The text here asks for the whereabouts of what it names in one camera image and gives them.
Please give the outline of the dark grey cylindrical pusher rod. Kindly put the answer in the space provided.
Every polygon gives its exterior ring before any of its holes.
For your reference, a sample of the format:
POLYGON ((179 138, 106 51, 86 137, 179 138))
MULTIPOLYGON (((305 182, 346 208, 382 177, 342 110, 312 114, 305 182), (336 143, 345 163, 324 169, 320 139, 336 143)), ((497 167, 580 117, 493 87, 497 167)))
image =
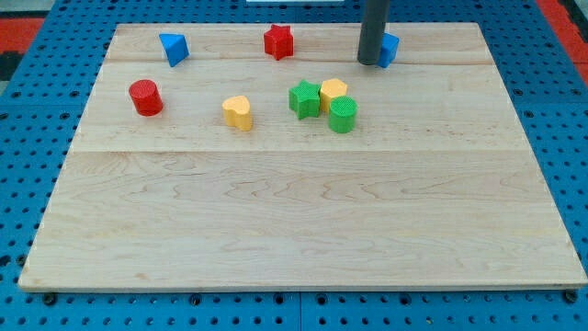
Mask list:
POLYGON ((378 62, 389 11, 390 0, 366 1, 356 57, 359 63, 373 65, 378 62))

